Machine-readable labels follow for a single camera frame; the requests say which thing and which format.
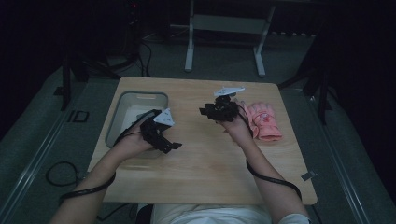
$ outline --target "white tag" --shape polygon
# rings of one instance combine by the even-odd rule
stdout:
[[[154,121],[157,123],[165,124],[168,126],[174,126],[175,123],[173,122],[171,109],[165,109],[161,114],[154,118]]]
[[[225,88],[223,87],[221,90],[219,91],[215,91],[215,96],[221,96],[221,95],[229,95],[229,94],[233,94],[239,91],[244,91],[245,87],[236,87],[236,88]]]

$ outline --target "sleeve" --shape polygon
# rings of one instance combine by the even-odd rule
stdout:
[[[311,220],[301,214],[289,214],[280,219],[279,224],[309,224]]]

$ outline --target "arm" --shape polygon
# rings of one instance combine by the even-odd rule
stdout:
[[[136,125],[130,133],[139,131],[140,128]],[[99,160],[87,178],[75,190],[90,189],[103,185],[114,175],[123,161],[135,157],[149,148],[152,148],[152,146],[143,140],[140,133],[125,136]],[[93,223],[105,194],[106,189],[65,200],[50,223]]]
[[[248,126],[239,116],[233,122],[222,122],[221,125],[238,146],[242,148],[247,161],[257,173],[284,180],[262,154],[262,151],[252,139]],[[302,214],[308,217],[304,205],[294,189],[261,180],[257,177],[254,177],[254,180],[274,223],[278,223],[280,219],[289,214]]]

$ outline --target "pink cloth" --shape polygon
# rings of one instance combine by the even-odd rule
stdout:
[[[276,141],[282,138],[282,133],[277,128],[275,111],[271,105],[258,102],[248,107],[244,105],[244,108],[254,138],[257,137],[262,141]]]

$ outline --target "wooden board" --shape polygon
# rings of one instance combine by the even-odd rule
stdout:
[[[164,132],[178,150],[155,159],[133,158],[124,162],[109,187],[105,201],[121,203],[218,203],[258,204],[262,198],[246,167],[245,156],[215,121],[202,116],[200,107],[214,103],[214,91],[222,87],[245,87],[236,98],[248,105],[265,102],[273,106],[283,138],[257,144],[286,180],[303,194],[304,204],[314,204],[317,195],[307,173],[301,150],[276,85],[231,81],[124,77],[116,90],[89,170],[110,150],[105,138],[120,95],[126,91],[161,91],[169,97],[176,125]]]

